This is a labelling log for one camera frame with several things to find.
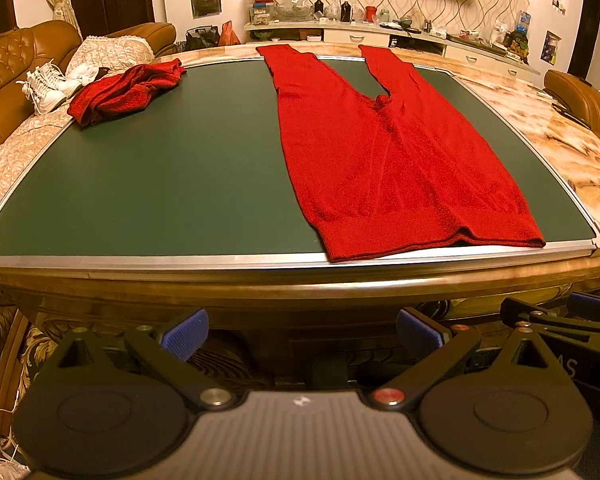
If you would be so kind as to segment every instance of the white sneaker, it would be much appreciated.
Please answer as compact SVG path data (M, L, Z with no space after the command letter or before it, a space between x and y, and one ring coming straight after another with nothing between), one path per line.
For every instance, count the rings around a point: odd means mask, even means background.
M27 72L26 81L16 83L22 85L22 93L33 102L36 115L52 112L66 101L66 96L61 91L51 88L37 70Z
M50 61L39 66L36 70L40 71L51 88L61 91L67 98L74 95L82 87L80 81L65 77L62 71L56 65L51 64Z
M97 66L87 65L82 63L75 67L71 72L67 72L67 79L75 79L80 81L84 86L96 80L98 71L100 69Z

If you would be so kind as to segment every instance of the green table surface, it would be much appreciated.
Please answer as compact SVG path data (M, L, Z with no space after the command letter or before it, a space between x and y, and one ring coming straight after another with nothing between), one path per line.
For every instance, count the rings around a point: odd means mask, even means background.
M384 93L364 62L326 62L360 92ZM447 73L419 70L490 144L547 242L595 236L496 114ZM72 124L0 211L0 255L321 252L286 172L276 92L262 60L189 68L144 112L84 129Z

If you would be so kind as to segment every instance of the drawer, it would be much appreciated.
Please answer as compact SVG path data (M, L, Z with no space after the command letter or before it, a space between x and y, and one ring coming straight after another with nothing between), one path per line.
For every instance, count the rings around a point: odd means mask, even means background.
M518 68L517 66L510 65L509 63L503 63L497 60L494 61L495 66L493 67L493 69L496 72L508 75L509 77L515 77L517 79L523 79L524 81L532 82L532 78L534 75L531 72L529 72L529 70Z
M324 41L329 43L353 43L372 46L389 46L389 34L365 32L364 30L324 29Z
M455 59L456 61L460 61L467 65L487 68L489 70L492 70L496 63L496 60L491 59L491 57L483 56L482 54L475 54L474 52L455 46L446 47L445 57L449 59Z

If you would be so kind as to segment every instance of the blue gripper pad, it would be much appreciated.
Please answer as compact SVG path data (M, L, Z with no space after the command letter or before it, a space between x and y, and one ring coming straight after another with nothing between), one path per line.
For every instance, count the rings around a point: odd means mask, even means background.
M600 297L583 292L572 292L567 297L569 314L600 322Z
M209 317L206 310L179 318L163 327L158 334L161 348L187 361L206 341L209 333Z
M404 309L398 313L397 333L409 354L418 360L424 359L445 343L440 332Z

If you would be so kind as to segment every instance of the bottle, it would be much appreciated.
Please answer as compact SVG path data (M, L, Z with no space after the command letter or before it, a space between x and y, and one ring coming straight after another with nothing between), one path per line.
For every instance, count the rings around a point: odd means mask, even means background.
M347 0L344 1L340 7L340 21L345 23L351 23L351 6Z

